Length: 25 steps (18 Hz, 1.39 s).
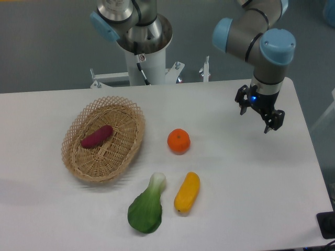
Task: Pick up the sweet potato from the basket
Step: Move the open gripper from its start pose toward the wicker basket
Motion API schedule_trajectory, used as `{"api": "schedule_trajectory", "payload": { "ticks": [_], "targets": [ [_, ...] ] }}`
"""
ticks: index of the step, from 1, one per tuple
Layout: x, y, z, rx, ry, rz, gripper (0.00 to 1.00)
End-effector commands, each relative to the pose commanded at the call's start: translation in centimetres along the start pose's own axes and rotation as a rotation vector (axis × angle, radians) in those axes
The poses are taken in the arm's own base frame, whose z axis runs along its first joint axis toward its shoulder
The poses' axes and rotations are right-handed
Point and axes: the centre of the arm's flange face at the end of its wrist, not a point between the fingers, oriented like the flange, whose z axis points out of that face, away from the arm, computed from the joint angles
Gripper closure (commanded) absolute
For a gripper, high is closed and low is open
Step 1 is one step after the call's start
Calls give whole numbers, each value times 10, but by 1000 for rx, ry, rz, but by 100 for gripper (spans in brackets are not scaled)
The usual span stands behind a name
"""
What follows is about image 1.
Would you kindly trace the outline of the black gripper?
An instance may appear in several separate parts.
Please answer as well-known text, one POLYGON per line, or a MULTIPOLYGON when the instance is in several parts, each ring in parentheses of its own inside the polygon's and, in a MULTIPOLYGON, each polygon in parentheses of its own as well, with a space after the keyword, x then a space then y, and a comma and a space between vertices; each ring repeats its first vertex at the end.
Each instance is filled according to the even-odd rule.
POLYGON ((285 112, 276 110, 276 103, 280 85, 251 84, 250 88, 243 85, 237 91, 235 102, 239 104, 240 115, 243 115, 248 107, 252 107, 263 118, 266 126, 264 133, 278 130, 284 122, 285 112))

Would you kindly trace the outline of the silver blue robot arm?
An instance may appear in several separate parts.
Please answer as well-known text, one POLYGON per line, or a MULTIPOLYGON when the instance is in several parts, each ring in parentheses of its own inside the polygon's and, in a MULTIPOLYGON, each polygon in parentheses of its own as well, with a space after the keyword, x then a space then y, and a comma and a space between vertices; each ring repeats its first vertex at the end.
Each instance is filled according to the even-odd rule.
MULTIPOLYGON (((240 1, 244 14, 238 20, 222 19, 214 28, 213 45, 254 67, 250 85, 238 89, 240 112, 256 111, 265 130, 278 130, 285 113, 275 109, 296 46, 295 37, 273 25, 282 17, 288 1, 240 1)), ((173 31, 157 11, 156 1, 98 1, 90 21, 107 41, 124 51, 129 81, 136 85, 174 84, 181 70, 165 67, 165 51, 173 31)))

